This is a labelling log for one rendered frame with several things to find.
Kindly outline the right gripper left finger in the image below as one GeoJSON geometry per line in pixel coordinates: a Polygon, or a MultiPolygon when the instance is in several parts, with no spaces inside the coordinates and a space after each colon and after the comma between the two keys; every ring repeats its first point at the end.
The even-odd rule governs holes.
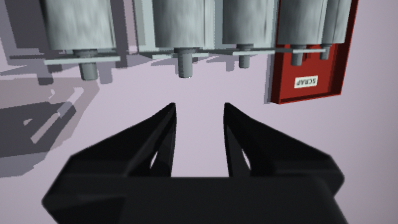
{"type": "Polygon", "coordinates": [[[58,176],[101,173],[171,177],[176,126],[176,104],[170,103],[150,118],[71,155],[58,176]]]}

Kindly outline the red scrap tray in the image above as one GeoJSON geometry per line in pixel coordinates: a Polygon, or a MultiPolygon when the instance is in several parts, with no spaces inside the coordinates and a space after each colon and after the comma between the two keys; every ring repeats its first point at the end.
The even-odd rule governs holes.
{"type": "Polygon", "coordinates": [[[302,65],[292,66],[291,53],[275,52],[272,101],[286,104],[341,95],[358,2],[351,1],[345,42],[333,43],[327,60],[319,59],[320,52],[303,53],[302,65]]]}

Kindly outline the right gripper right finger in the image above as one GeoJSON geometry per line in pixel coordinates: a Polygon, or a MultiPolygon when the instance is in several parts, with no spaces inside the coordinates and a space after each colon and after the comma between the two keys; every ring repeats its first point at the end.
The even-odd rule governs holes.
{"type": "Polygon", "coordinates": [[[331,155],[249,117],[229,102],[224,104],[223,127],[229,177],[318,177],[333,197],[345,181],[331,155]]]}

